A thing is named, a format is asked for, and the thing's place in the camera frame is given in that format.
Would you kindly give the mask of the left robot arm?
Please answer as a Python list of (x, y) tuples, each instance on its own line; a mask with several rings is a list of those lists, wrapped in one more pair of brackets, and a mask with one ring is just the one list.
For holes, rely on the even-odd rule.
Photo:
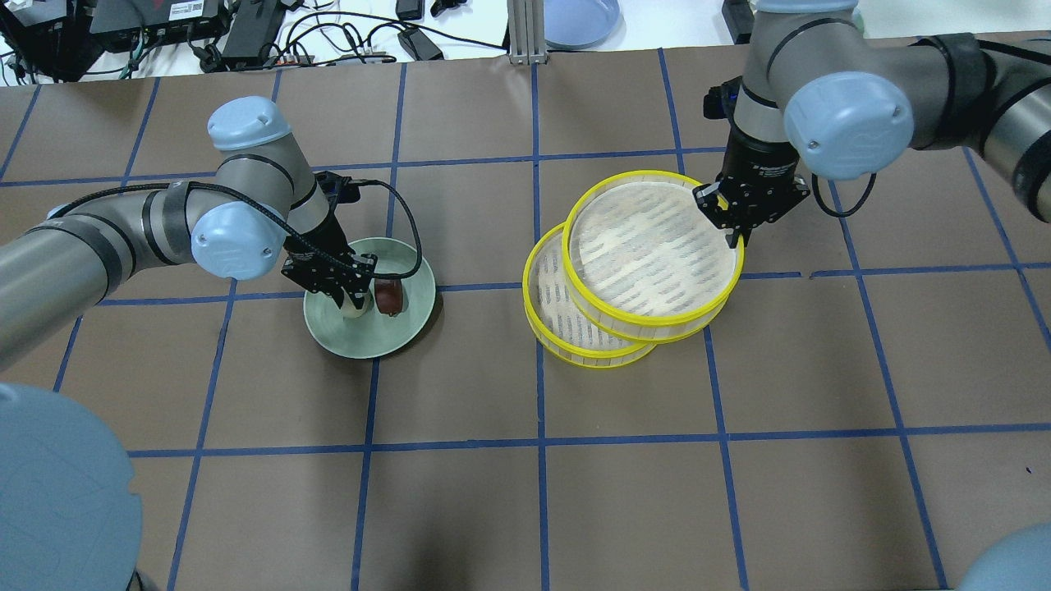
[(212, 181), (95, 191), (4, 244), (3, 368), (158, 267), (195, 264), (240, 282), (279, 267), (338, 308), (365, 307), (378, 258), (353, 250), (335, 216), (352, 180), (313, 172), (270, 98), (225, 103), (207, 131), (222, 158)]

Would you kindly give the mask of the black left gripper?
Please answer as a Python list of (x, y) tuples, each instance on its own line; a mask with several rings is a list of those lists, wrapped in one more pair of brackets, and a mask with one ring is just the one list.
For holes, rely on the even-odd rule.
[(376, 257), (360, 257), (347, 241), (337, 217), (326, 216), (320, 225), (289, 236), (284, 242), (285, 262), (281, 274), (311, 293), (329, 295), (334, 306), (352, 308), (352, 298), (373, 300)]

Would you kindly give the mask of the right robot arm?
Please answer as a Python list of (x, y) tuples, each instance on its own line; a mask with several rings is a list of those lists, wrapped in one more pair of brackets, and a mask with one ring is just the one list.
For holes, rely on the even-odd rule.
[(974, 34), (877, 48), (856, 1), (758, 1), (740, 77), (712, 87), (709, 119), (731, 131), (722, 169), (695, 188), (700, 212), (745, 244), (759, 225), (817, 197), (815, 179), (878, 172), (908, 149), (975, 150), (1021, 205), (1049, 220), (1049, 41)]

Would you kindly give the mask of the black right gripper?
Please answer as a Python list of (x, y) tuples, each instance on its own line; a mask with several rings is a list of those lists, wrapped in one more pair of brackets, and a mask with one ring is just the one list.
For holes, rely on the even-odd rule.
[(796, 174), (800, 161), (786, 141), (766, 141), (729, 133), (716, 181), (693, 190), (695, 205), (714, 227), (727, 231), (731, 250), (746, 246), (746, 233), (776, 223), (807, 197), (810, 187)]

